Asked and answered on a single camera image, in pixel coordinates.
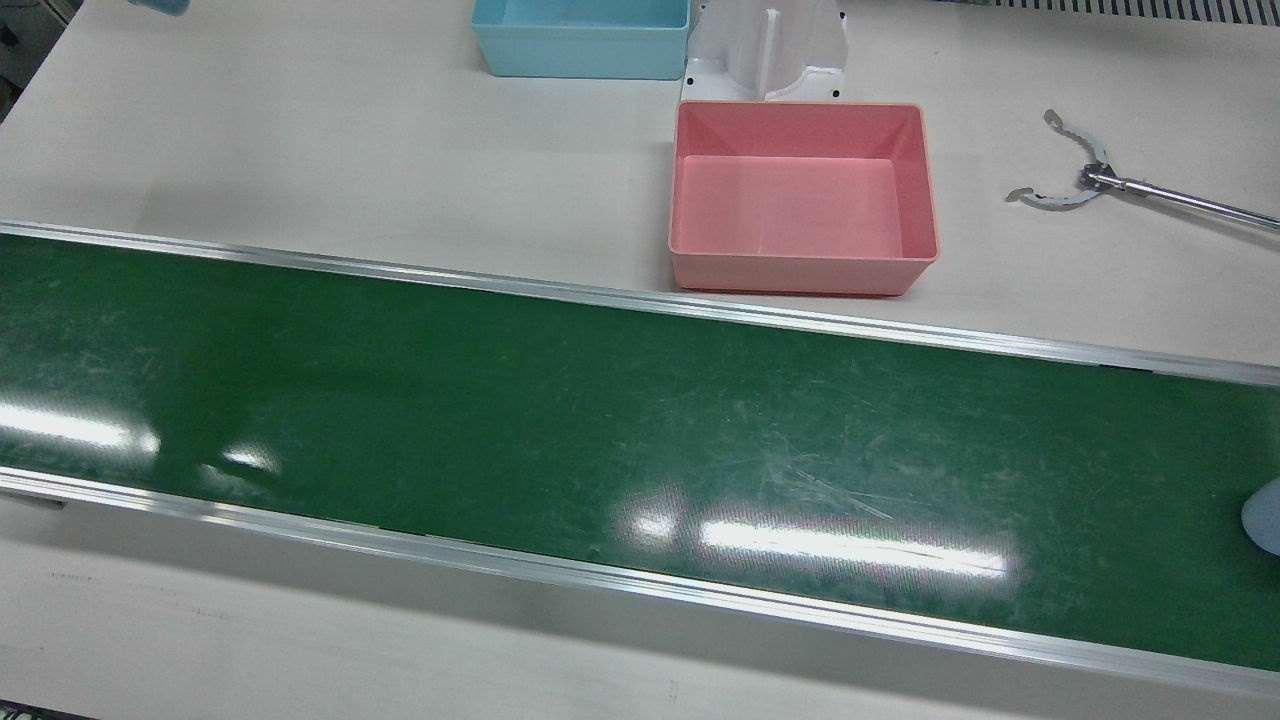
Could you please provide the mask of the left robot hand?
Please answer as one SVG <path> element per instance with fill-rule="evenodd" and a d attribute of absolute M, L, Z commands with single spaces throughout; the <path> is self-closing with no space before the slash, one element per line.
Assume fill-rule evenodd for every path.
<path fill-rule="evenodd" d="M 1279 478 L 1256 489 L 1242 505 L 1240 524 L 1257 548 L 1279 556 Z"/>

